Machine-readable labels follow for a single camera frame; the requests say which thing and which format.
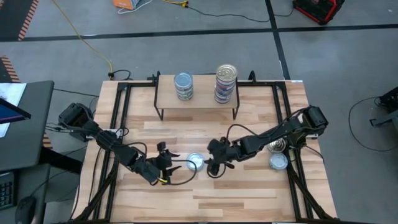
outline stacked cans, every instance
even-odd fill
[[[193,77],[190,74],[180,73],[174,76],[174,86],[180,100],[190,100],[193,97]]]
[[[221,65],[217,68],[215,100],[218,103],[227,103],[231,99],[235,88],[238,72],[233,65]]]

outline wooden shelf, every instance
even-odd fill
[[[217,103],[214,99],[216,75],[193,75],[193,97],[191,100],[182,101],[177,97],[174,87],[174,75],[160,75],[157,102],[158,109],[209,109],[209,108],[237,108],[238,97],[236,87],[228,103]]]

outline keyboard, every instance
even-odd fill
[[[0,210],[15,206],[14,173],[0,174]]]

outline black metal frame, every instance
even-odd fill
[[[124,129],[126,127],[126,118],[127,118],[127,111],[129,108],[129,99],[130,99],[130,95],[131,95],[131,88],[133,88],[133,87],[155,87],[155,105],[154,106],[155,106],[155,109],[157,110],[159,117],[163,116],[163,114],[164,114],[163,111],[160,113],[156,107],[157,81],[158,81],[159,75],[160,75],[160,72],[157,72],[156,77],[154,75],[152,75],[151,78],[148,78],[148,80],[152,80],[152,81],[147,82],[147,83],[126,83],[126,82],[118,83],[118,88],[117,88],[117,92],[116,92],[116,98],[115,98],[110,128],[115,128],[115,126],[116,126],[116,119],[117,119],[118,110],[119,110],[121,93],[123,90],[126,91],[126,96],[124,99],[120,128]],[[285,82],[257,81],[256,74],[254,73],[254,71],[252,71],[250,73],[248,80],[250,80],[251,82],[247,82],[247,81],[246,82],[245,81],[238,82],[237,81],[236,86],[237,87],[238,86],[269,86],[272,88],[272,92],[274,95],[275,109],[276,109],[277,119],[278,119],[279,123],[282,122],[283,117],[282,117],[282,109],[281,109],[280,101],[279,101],[278,90],[280,90],[282,92],[282,97],[283,97],[287,116],[289,116],[292,113],[290,110],[289,97],[287,96],[287,89],[286,89]],[[289,151],[284,151],[284,153],[285,153],[287,159],[290,160]],[[302,161],[300,158],[300,153],[296,152],[295,157],[296,157],[297,170],[298,170],[301,186],[304,189],[307,189],[307,184],[305,181],[304,170],[303,170]],[[102,170],[101,170],[100,180],[99,180],[99,188],[105,183],[106,173],[107,173],[108,166],[109,166],[109,159],[110,159],[110,152],[106,152],[104,161],[103,161]],[[117,169],[118,169],[118,161],[115,159],[113,167],[111,169],[111,172],[116,172],[115,176],[117,176]],[[291,163],[289,163],[289,165],[287,167],[288,173],[289,173],[289,170],[293,170],[293,166],[291,165]],[[290,175],[288,175],[288,178],[289,178],[289,187],[290,187],[290,193],[291,193],[292,203],[293,203],[293,208],[294,208],[294,215],[295,215],[296,222],[298,222],[299,220],[304,220],[304,218],[301,217],[300,205],[299,205],[299,200],[297,197],[297,191],[295,188],[294,178],[292,178]],[[110,218],[111,218],[111,211],[112,211],[113,196],[114,196],[115,188],[116,188],[116,178],[112,180],[111,186],[109,188],[109,195],[108,195],[108,201],[107,201],[106,212],[105,212],[105,220],[110,220]],[[311,205],[306,200],[306,198],[304,198],[304,202],[305,202],[305,209],[307,212],[307,218],[308,218],[307,220],[313,220]],[[95,212],[93,215],[93,220],[98,220],[99,213],[100,213],[100,206],[101,206],[101,201],[99,201],[97,203],[97,206],[95,208]]]
[[[201,74],[201,75],[215,75],[215,73],[207,73],[207,74]],[[161,121],[164,119],[164,109],[161,109],[159,111],[157,107],[157,92],[159,88],[159,78],[160,78],[160,72],[157,71],[156,77],[152,76],[152,78],[155,79],[155,99],[154,99],[154,107],[156,110],[157,115],[159,115],[159,118]],[[236,108],[232,108],[232,118],[236,119],[236,116],[238,115],[238,110],[239,106],[241,105],[240,100],[239,100],[239,87],[238,87],[238,80],[235,81],[235,86],[236,86],[236,101],[237,101],[237,106]]]

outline can lid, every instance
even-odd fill
[[[269,158],[269,165],[273,169],[285,169],[287,167],[287,158],[282,153],[272,153]]]
[[[192,86],[192,77],[186,73],[180,73],[175,76],[174,83],[181,88]]]
[[[190,154],[187,160],[195,163],[195,165],[197,166],[197,170],[200,170],[205,164],[205,158],[199,153]],[[195,170],[195,166],[191,162],[187,162],[187,167],[191,170]]]
[[[234,80],[238,76],[238,71],[233,65],[221,65],[217,68],[217,77],[223,81]]]

